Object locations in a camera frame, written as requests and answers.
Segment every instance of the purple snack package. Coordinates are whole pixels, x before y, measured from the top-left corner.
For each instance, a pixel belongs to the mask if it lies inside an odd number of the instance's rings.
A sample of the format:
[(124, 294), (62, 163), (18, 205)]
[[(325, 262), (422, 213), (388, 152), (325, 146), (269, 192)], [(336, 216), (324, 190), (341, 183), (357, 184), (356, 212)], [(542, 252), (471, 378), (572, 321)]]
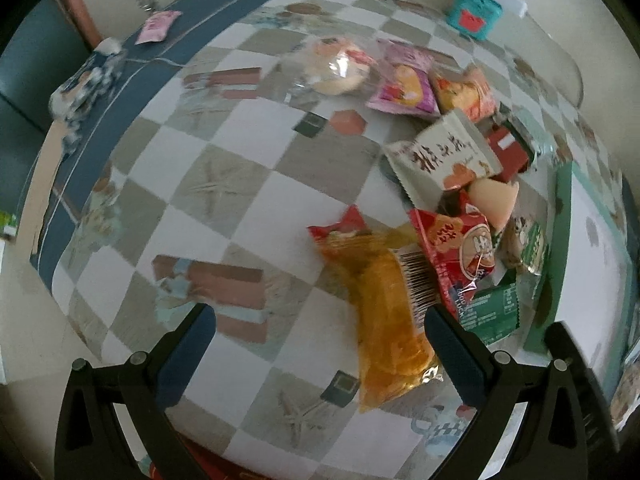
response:
[(172, 23), (182, 13), (179, 10), (162, 10), (154, 12), (146, 19), (145, 24), (140, 31), (140, 35), (136, 40), (136, 44), (148, 43), (149, 41), (162, 41), (166, 38)]
[(384, 58), (382, 79), (367, 107), (390, 114), (434, 118), (440, 115), (428, 71), (433, 59), (419, 48), (389, 40), (378, 40)]

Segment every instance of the checkered tablecloth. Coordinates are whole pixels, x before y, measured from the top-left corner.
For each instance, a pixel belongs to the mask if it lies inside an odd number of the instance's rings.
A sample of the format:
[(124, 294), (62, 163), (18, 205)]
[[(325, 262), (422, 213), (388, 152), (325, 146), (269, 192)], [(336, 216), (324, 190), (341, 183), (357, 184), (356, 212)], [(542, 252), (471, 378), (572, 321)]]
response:
[[(262, 269), (266, 342), (216, 334), (169, 410), (174, 424), (273, 478), (422, 480), (462, 434), (460, 400), (446, 382), (366, 413), (355, 391), (345, 407), (331, 400), (358, 377), (356, 315), (306, 232), (336, 222), (351, 203), (373, 229), (407, 224), (379, 160), (383, 144), (415, 135), (411, 121), (348, 96), (293, 108), (182, 86), (191, 73), (260, 67), (258, 90), (267, 95), (281, 54), (309, 34), (343, 32), (410, 41), (481, 66), (502, 102), (525, 107), (564, 141), (562, 156), (589, 176), (624, 233), (622, 176), (602, 142), (562, 95), (516, 70), (514, 53), (394, 0), (269, 0), (211, 37), (124, 132), (56, 266), (52, 293), (88, 347), (121, 363), (152, 348), (187, 312), (159, 318), (157, 255)], [(322, 121), (300, 127), (308, 112), (328, 120), (348, 109), (367, 121), (361, 136)], [(521, 176), (521, 202), (545, 226), (553, 178), (544, 165)]]

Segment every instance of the yellow snack package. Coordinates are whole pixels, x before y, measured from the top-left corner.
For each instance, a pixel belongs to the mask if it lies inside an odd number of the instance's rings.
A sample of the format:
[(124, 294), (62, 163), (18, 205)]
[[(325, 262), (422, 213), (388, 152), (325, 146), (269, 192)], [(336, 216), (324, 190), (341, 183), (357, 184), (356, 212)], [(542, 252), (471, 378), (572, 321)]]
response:
[(309, 232), (358, 311), (360, 411), (436, 376), (438, 361), (422, 324), (427, 307), (440, 302), (437, 279), (417, 244), (395, 248), (412, 237), (372, 233), (355, 206), (338, 224)]

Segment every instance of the table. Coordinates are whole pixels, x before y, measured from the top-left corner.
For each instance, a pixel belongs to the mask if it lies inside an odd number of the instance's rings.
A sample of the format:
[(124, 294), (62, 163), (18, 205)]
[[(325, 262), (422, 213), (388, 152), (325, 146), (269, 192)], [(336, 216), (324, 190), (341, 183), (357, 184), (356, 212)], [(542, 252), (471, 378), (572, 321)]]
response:
[[(525, 107), (554, 134), (559, 156), (589, 176), (625, 233), (620, 170), (579, 113), (523, 70), (516, 53), (461, 37), (426, 7), (179, 0), (169, 8), (184, 16), (165, 43), (127, 42), (130, 61), (115, 98), (97, 105), (83, 144), (61, 165), (34, 264), (76, 332), (112, 363), (150, 349), (184, 317), (198, 279), (187, 270), (191, 261), (244, 267), (222, 278), (252, 306), (217, 307), (218, 333), (184, 399), (168, 410), (176, 428), (277, 479), (428, 478), (472, 411), (445, 380), (359, 412), (355, 389), (346, 387), (358, 376), (355, 312), (305, 229), (336, 222), (351, 203), (375, 230), (406, 228), (401, 193), (383, 174), (380, 154), (382, 144), (412, 138), (412, 122), (348, 96), (294, 108), (184, 92), (182, 78), (260, 67), (258, 92), (274, 95), (278, 56), (309, 34), (411, 41), (461, 66), (474, 60), (497, 98)], [(362, 135), (307, 115), (328, 120), (349, 109), (366, 120)], [(540, 164), (519, 179), (518, 208), (550, 234), (554, 169)], [(522, 328), (495, 348), (515, 354), (531, 314), (524, 307)], [(516, 428), (515, 416), (507, 433)], [(487, 471), (507, 452), (503, 443)]]

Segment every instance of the red box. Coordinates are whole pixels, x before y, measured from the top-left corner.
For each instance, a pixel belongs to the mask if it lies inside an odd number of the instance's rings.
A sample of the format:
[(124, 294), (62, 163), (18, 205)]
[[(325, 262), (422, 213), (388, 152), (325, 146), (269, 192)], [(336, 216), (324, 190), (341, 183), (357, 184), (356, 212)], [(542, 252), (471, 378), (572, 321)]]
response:
[(520, 170), (527, 167), (529, 157), (518, 139), (504, 126), (487, 137), (487, 142), (502, 164), (502, 173), (494, 176), (500, 182), (510, 182)]

